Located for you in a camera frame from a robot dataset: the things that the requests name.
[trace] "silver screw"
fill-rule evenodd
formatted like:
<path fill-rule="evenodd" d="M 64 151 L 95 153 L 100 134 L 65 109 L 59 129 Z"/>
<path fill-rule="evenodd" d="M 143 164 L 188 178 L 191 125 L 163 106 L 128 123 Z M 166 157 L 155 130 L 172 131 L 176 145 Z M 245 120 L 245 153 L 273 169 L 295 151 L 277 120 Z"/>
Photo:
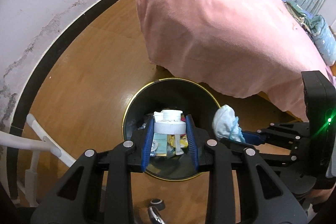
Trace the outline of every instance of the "silver screw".
<path fill-rule="evenodd" d="M 123 143 L 123 145 L 124 145 L 125 147 L 132 147 L 132 146 L 133 146 L 133 142 L 132 142 L 132 141 L 125 141 L 125 142 Z"/>
<path fill-rule="evenodd" d="M 254 156 L 255 155 L 255 151 L 252 148 L 246 149 L 245 153 L 248 154 L 249 156 Z"/>
<path fill-rule="evenodd" d="M 92 149 L 86 150 L 84 155 L 87 157 L 92 157 L 95 154 L 95 152 Z"/>
<path fill-rule="evenodd" d="M 217 141 L 216 140 L 207 140 L 207 144 L 209 146 L 215 146 L 215 145 L 217 145 Z"/>

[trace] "trash can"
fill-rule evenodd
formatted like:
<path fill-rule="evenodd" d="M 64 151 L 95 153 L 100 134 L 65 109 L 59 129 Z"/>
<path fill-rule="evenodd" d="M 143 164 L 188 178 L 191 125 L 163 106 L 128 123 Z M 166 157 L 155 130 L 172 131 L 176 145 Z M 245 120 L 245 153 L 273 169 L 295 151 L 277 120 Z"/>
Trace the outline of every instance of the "trash can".
<path fill-rule="evenodd" d="M 212 119 L 220 107 L 214 96 L 201 85 L 180 78 L 165 78 L 141 88 L 129 102 L 123 119 L 124 140 L 129 140 L 135 130 L 146 122 L 146 115 L 162 109 L 182 110 L 191 114 L 196 127 L 205 129 L 214 138 Z M 146 173 L 169 181 L 183 181 L 197 176 L 188 148 L 183 155 L 171 158 L 154 156 Z"/>

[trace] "white metal frame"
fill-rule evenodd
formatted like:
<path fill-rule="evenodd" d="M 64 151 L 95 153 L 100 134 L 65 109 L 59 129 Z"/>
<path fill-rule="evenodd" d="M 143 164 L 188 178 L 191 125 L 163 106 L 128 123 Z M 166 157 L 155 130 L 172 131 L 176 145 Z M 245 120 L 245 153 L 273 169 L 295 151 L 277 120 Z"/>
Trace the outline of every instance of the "white metal frame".
<path fill-rule="evenodd" d="M 32 150 L 30 169 L 25 172 L 25 185 L 17 181 L 17 186 L 24 193 L 30 207 L 37 207 L 37 165 L 41 151 L 49 151 L 59 158 L 68 167 L 76 161 L 62 147 L 60 147 L 40 126 L 33 114 L 27 115 L 27 124 L 34 130 L 41 141 L 14 136 L 0 131 L 0 145 L 17 149 Z"/>

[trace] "pink bedspread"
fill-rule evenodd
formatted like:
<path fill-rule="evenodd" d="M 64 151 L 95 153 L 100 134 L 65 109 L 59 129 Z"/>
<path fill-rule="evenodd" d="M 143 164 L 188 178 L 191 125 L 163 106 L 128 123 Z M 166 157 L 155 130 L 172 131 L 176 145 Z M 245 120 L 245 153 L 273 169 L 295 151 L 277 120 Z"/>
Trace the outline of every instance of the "pink bedspread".
<path fill-rule="evenodd" d="M 301 71 L 327 67 L 281 0 L 136 0 L 153 64 L 307 120 Z"/>

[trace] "wooden floor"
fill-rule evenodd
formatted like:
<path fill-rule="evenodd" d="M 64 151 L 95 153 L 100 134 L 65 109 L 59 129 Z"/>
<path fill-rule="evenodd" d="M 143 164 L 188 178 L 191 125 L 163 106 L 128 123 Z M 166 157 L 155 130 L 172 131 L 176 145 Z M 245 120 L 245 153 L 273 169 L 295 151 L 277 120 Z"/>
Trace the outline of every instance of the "wooden floor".
<path fill-rule="evenodd" d="M 67 48 L 39 90 L 31 113 L 48 134 L 73 157 L 86 149 L 112 149 L 123 141 L 122 119 L 132 96 L 150 81 L 171 76 L 149 63 L 138 25 L 135 0 L 120 0 L 92 22 Z M 234 108 L 245 130 L 267 127 L 290 118 L 255 95 L 236 99 L 212 89 L 221 105 Z M 24 137 L 37 139 L 26 125 Z M 268 152 L 287 151 L 267 146 Z M 24 181 L 31 153 L 21 150 L 18 175 Z M 49 153 L 38 165 L 38 198 L 42 199 L 66 166 Z M 208 174 L 185 182 L 166 182 L 146 174 L 132 174 L 135 211 L 149 223 L 147 204 L 164 199 L 162 216 L 167 223 L 204 223 Z"/>

